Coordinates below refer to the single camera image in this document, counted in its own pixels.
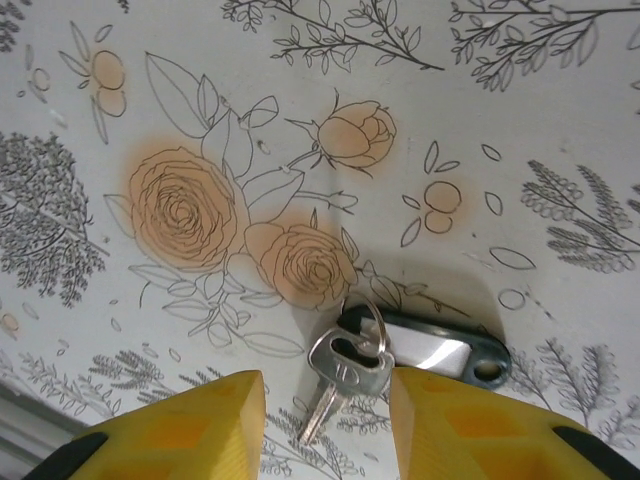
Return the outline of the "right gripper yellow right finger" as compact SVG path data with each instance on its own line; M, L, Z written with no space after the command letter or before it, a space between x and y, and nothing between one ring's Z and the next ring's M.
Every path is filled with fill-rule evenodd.
M413 367L391 374L402 479L636 479L639 470L575 421Z

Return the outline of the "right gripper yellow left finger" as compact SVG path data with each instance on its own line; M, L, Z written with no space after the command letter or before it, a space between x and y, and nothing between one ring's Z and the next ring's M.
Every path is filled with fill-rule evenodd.
M114 417L59 447L32 479L256 479L265 429L258 370Z

